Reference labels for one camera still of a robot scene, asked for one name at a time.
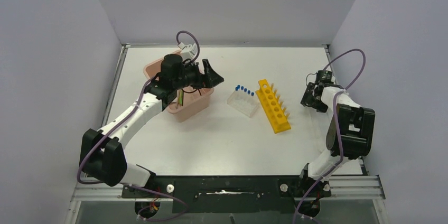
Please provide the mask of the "red green stirring sticks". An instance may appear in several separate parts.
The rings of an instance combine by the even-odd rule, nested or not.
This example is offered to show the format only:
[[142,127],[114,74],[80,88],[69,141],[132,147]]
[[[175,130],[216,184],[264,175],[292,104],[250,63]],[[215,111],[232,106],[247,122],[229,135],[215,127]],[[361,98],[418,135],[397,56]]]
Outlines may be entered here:
[[178,93],[178,106],[183,106],[183,103],[184,103],[184,91],[180,89]]

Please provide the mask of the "black wire ring stand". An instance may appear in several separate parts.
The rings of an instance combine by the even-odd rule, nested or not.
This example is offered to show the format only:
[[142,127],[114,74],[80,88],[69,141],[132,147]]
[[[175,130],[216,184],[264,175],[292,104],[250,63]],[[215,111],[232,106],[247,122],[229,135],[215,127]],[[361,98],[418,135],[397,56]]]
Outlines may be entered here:
[[194,93],[198,93],[200,96],[202,96],[201,90],[200,89],[192,89],[192,90],[185,90],[182,89],[184,94],[194,94]]

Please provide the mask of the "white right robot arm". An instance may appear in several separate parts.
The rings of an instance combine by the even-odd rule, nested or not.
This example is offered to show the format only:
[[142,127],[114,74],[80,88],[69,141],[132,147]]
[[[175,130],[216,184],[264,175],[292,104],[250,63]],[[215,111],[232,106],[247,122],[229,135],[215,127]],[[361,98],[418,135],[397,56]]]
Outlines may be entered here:
[[303,168],[297,181],[299,193],[312,195],[343,164],[369,154],[376,113],[351,99],[346,90],[332,81],[332,72],[319,70],[307,84],[301,105],[329,116],[326,149]]

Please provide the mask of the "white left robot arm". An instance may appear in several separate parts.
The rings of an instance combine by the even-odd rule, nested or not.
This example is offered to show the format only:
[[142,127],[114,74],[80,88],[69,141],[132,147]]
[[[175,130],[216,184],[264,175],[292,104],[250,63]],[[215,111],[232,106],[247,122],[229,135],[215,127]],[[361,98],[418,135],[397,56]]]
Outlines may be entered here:
[[102,128],[89,129],[83,134],[77,181],[88,184],[81,178],[85,173],[95,178],[96,183],[108,186],[146,186],[155,173],[129,164],[124,149],[150,119],[171,104],[179,90],[211,89],[223,83],[224,78],[213,70],[208,59],[203,59],[202,64],[204,69],[200,70],[193,60],[184,62],[178,54],[166,55],[160,71],[143,84],[137,100],[129,108]]

